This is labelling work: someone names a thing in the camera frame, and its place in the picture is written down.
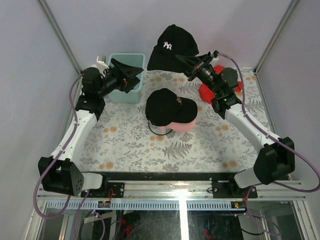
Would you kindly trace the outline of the black wire hat stand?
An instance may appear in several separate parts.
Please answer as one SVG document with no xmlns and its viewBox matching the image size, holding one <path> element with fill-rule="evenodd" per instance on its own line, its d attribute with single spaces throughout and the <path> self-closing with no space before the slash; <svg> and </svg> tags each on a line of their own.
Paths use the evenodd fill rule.
<svg viewBox="0 0 320 240">
<path fill-rule="evenodd" d="M 148 129 L 152 134 L 156 136 L 166 136 L 173 132 L 173 130 L 170 128 L 167 128 L 165 126 L 156 126 L 150 121 L 148 122 Z"/>
</svg>

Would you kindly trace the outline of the black cap gold logo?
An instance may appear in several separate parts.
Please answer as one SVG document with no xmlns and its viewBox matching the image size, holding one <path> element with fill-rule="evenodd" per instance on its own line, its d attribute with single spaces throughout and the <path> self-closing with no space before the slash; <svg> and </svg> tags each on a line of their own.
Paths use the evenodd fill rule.
<svg viewBox="0 0 320 240">
<path fill-rule="evenodd" d="M 188 124 L 197 115 L 198 106 L 194 100 L 178 96 L 168 88 L 153 91 L 146 100 L 145 116 L 157 127 L 171 123 Z"/>
</svg>

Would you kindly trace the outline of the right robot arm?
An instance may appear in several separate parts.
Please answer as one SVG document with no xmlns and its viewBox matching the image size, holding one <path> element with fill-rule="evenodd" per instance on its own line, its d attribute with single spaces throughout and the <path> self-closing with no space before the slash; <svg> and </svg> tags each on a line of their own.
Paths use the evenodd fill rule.
<svg viewBox="0 0 320 240">
<path fill-rule="evenodd" d="M 246 109 L 245 100 L 239 99 L 235 89 L 243 80 L 239 68 L 224 68 L 216 73 L 211 62 L 220 56 L 218 51 L 201 56 L 175 55 L 185 68 L 189 81 L 198 78 L 214 93 L 211 105 L 215 113 L 235 126 L 253 145 L 258 156 L 253 167 L 234 175 L 228 184 L 228 192 L 240 197 L 252 185 L 269 185 L 295 170 L 294 142 L 280 138 L 259 123 Z"/>
</svg>

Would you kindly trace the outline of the pink baseball cap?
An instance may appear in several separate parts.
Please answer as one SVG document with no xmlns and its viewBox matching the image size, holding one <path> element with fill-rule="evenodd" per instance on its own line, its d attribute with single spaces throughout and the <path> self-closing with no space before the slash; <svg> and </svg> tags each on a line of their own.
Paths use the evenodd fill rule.
<svg viewBox="0 0 320 240">
<path fill-rule="evenodd" d="M 166 126 L 158 126 L 158 128 L 162 131 L 164 131 L 165 128 L 169 128 L 176 132 L 186 133 L 191 131 L 195 127 L 195 125 L 196 125 L 196 119 L 188 123 L 171 122 Z"/>
</svg>

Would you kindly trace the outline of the red cloth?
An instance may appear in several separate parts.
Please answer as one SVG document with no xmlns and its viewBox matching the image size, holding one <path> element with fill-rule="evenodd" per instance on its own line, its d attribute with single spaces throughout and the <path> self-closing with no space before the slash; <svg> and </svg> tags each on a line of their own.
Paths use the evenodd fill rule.
<svg viewBox="0 0 320 240">
<path fill-rule="evenodd" d="M 222 72 L 222 70 L 224 70 L 225 67 L 222 65 L 216 65 L 213 67 L 213 70 L 217 73 L 220 74 Z M 241 81 L 238 81 L 238 86 L 234 89 L 234 91 L 236 93 L 241 92 L 243 89 L 243 84 Z M 208 103 L 208 104 L 212 104 L 212 100 L 216 97 L 216 95 L 204 84 L 202 83 L 200 85 L 200 87 L 198 88 L 198 93 L 200 98 Z"/>
</svg>

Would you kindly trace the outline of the teal plastic bin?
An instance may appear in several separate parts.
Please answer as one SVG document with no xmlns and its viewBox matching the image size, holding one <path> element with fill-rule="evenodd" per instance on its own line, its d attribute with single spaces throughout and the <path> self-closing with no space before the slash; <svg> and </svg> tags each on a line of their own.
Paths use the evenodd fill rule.
<svg viewBox="0 0 320 240">
<path fill-rule="evenodd" d="M 115 59 L 123 64 L 145 69 L 146 56 L 143 53 L 113 53 L 109 56 L 108 65 L 113 67 L 111 59 Z M 137 75 L 140 82 L 129 93 L 114 90 L 108 94 L 109 99 L 115 104 L 139 104 L 141 102 L 141 92 L 143 89 L 145 71 Z"/>
</svg>

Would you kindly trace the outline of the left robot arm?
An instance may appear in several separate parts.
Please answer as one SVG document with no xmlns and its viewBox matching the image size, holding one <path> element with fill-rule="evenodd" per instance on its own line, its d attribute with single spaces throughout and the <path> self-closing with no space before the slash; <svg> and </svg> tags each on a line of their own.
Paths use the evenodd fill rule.
<svg viewBox="0 0 320 240">
<path fill-rule="evenodd" d="M 110 190 L 100 173 L 82 173 L 75 164 L 84 143 L 99 120 L 104 108 L 104 97 L 114 90 L 129 93 L 139 82 L 141 67 L 124 64 L 114 58 L 108 66 L 100 58 L 96 66 L 84 69 L 75 81 L 81 83 L 82 94 L 76 103 L 71 102 L 73 120 L 57 148 L 49 157 L 38 162 L 41 186 L 47 192 L 77 196 L 92 190 L 105 197 Z"/>
</svg>

